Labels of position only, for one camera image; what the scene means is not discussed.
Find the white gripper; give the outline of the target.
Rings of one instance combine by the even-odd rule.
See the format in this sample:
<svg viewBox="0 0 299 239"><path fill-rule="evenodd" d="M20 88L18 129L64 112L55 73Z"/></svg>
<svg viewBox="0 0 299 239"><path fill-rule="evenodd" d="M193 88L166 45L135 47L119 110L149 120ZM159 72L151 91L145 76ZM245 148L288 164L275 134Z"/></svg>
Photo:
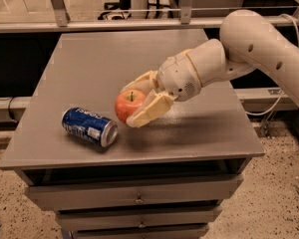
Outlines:
<svg viewBox="0 0 299 239"><path fill-rule="evenodd" d="M166 92L157 93L158 85ZM128 118L130 127L142 127L165 115L177 102L185 102L201 91L198 73L186 53L167 58L157 71L148 71L123 87L148 94Z"/></svg>

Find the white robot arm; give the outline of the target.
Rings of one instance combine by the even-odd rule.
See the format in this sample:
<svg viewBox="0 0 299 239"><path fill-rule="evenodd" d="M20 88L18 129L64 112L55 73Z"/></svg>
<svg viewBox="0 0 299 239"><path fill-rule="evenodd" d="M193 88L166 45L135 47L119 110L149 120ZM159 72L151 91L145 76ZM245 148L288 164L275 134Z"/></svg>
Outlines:
<svg viewBox="0 0 299 239"><path fill-rule="evenodd" d="M148 71L125 86L147 96L128 116L127 125L142 127L206 86L240 78L256 69L299 108L299 48L258 13L234 11L224 18L217 39L167 58L158 70Z"/></svg>

